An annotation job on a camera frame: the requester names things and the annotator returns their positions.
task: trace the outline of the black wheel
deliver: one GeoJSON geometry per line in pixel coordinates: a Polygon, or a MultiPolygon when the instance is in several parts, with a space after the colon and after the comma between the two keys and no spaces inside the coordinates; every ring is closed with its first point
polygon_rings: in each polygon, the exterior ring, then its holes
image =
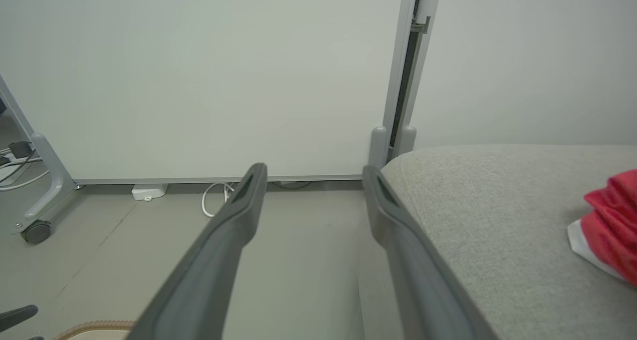
{"type": "Polygon", "coordinates": [[[29,244],[39,244],[44,242],[51,235],[51,222],[36,220],[20,235],[29,244]]]}

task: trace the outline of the red velvet cloth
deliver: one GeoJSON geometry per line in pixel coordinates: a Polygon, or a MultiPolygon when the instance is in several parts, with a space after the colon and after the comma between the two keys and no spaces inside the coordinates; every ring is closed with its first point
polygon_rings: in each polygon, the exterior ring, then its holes
{"type": "Polygon", "coordinates": [[[637,170],[610,177],[584,199],[595,208],[582,218],[591,251],[637,286],[637,170]]]}

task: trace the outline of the red cloth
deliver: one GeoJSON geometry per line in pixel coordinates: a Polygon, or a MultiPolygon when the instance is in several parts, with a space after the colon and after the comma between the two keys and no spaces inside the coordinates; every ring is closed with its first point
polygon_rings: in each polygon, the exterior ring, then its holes
{"type": "Polygon", "coordinates": [[[637,286],[637,170],[610,177],[584,199],[595,208],[582,218],[591,251],[637,286]]]}

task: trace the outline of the white cable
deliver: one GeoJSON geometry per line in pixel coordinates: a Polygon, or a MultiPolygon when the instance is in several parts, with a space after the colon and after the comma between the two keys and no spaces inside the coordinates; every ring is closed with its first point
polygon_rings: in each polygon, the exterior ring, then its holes
{"type": "Polygon", "coordinates": [[[208,218],[213,218],[214,215],[212,215],[211,213],[209,213],[206,210],[206,195],[208,194],[208,191],[211,188],[213,188],[214,186],[216,186],[217,184],[223,184],[223,204],[225,204],[225,202],[228,202],[228,199],[230,198],[229,191],[233,191],[234,192],[234,188],[232,188],[232,185],[230,185],[228,183],[217,182],[217,183],[213,183],[213,184],[209,185],[208,188],[206,188],[206,190],[203,192],[203,195],[201,196],[201,211],[208,218]]]}
{"type": "Polygon", "coordinates": [[[20,187],[24,187],[27,184],[31,184],[34,183],[35,181],[38,181],[38,179],[41,179],[42,177],[44,177],[45,175],[48,174],[48,170],[46,170],[43,174],[39,175],[38,177],[35,177],[34,179],[31,179],[29,181],[26,181],[25,183],[22,184],[18,184],[17,186],[11,186],[11,187],[0,187],[0,192],[4,192],[4,191],[12,191],[12,190],[17,190],[20,187]]]}
{"type": "MultiPolygon", "coordinates": [[[[42,160],[41,157],[36,157],[36,158],[31,158],[26,163],[39,162],[41,160],[42,160]]],[[[5,163],[4,165],[0,166],[0,169],[5,168],[5,167],[9,167],[9,166],[19,166],[19,165],[22,165],[22,163],[25,163],[25,162],[24,161],[16,161],[16,162],[11,162],[11,163],[5,163]]]]}

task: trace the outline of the folded clothing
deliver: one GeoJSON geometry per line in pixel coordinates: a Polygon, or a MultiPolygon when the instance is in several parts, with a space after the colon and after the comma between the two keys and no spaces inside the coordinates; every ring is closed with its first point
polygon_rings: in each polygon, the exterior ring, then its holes
{"type": "Polygon", "coordinates": [[[594,210],[567,228],[571,249],[637,286],[637,170],[610,177],[584,199],[594,210]]]}

